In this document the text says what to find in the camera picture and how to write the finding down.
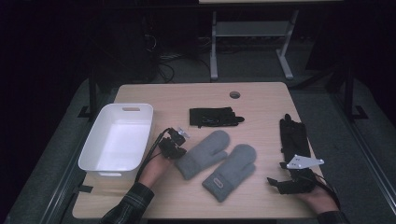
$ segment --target gray oven mitt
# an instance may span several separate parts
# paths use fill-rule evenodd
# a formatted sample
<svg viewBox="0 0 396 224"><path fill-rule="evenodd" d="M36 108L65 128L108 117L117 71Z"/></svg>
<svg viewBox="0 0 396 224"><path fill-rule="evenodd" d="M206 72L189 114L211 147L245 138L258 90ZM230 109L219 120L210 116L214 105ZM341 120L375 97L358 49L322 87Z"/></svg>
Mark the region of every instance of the gray oven mitt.
<svg viewBox="0 0 396 224"><path fill-rule="evenodd" d="M202 185L215 196L219 203L222 203L242 181L253 174L256 169L253 163L255 160L256 150L253 147L238 145Z"/></svg>
<svg viewBox="0 0 396 224"><path fill-rule="evenodd" d="M224 160L224 149L230 144L230 136L222 131L214 131L186 155L175 162L184 179L189 180L207 167Z"/></svg>

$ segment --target human hand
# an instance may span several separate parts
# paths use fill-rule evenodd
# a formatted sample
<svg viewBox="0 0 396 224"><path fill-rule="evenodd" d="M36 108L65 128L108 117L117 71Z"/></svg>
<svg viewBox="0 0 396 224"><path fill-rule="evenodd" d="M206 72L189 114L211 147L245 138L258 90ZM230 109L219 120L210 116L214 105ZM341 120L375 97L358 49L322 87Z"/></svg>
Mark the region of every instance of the human hand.
<svg viewBox="0 0 396 224"><path fill-rule="evenodd" d="M139 183L148 188L152 188L158 179L168 170L173 161L166 159L161 153L160 149L156 147L152 153L151 161L148 162L144 168L142 175L139 178Z"/></svg>
<svg viewBox="0 0 396 224"><path fill-rule="evenodd" d="M318 176L316 176L316 178L317 181L324 184ZM311 192L295 194L295 196L307 203L317 215L324 212L339 211L332 196L319 186L315 186Z"/></svg>

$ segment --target person's arm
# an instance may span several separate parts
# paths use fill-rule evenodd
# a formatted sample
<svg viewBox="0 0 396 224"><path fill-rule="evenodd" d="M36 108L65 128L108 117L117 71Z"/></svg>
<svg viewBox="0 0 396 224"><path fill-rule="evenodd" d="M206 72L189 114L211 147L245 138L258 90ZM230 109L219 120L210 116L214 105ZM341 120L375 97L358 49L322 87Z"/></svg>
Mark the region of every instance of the person's arm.
<svg viewBox="0 0 396 224"><path fill-rule="evenodd" d="M311 192L296 194L296 196L318 215L319 224L349 223L345 214L340 211L332 196L325 189L316 186Z"/></svg>
<svg viewBox="0 0 396 224"><path fill-rule="evenodd" d="M160 153L160 150L156 148L153 156L158 153ZM117 206L101 218L99 224L136 223L140 220L154 197L151 188L166 172L171 163L172 161L162 155L153 158L143 170L139 181L134 183Z"/></svg>

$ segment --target person's left hand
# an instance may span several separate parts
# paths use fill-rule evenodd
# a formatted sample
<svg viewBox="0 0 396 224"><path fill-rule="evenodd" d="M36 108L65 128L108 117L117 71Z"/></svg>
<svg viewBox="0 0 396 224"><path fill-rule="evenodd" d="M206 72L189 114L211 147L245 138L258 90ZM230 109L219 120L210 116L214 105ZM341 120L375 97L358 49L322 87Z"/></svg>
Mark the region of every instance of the person's left hand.
<svg viewBox="0 0 396 224"><path fill-rule="evenodd" d="M151 156L155 157L148 162L138 181L150 189L173 163L173 161L166 159L163 155L158 155L159 153L161 153L161 151L156 147Z"/></svg>

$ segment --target oven mitt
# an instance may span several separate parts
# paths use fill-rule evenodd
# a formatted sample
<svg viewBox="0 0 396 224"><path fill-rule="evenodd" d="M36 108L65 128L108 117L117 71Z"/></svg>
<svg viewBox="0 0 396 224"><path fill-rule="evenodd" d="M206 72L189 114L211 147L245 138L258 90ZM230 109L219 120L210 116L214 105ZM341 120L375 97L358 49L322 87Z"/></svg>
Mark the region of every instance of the oven mitt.
<svg viewBox="0 0 396 224"><path fill-rule="evenodd" d="M256 169L253 163L255 160L256 150L253 147L238 145L202 185L215 196L219 203L222 203L242 181L253 174Z"/></svg>
<svg viewBox="0 0 396 224"><path fill-rule="evenodd" d="M190 125L205 127L237 126L245 119L237 117L230 107L190 109Z"/></svg>
<svg viewBox="0 0 396 224"><path fill-rule="evenodd" d="M214 131L186 155L175 162L184 179L189 180L207 167L224 160L224 149L230 144L230 136L222 131Z"/></svg>
<svg viewBox="0 0 396 224"><path fill-rule="evenodd" d="M303 123L295 122L289 114L279 122L280 140L282 142L282 153L286 163L293 159L294 155L311 157L306 128Z"/></svg>

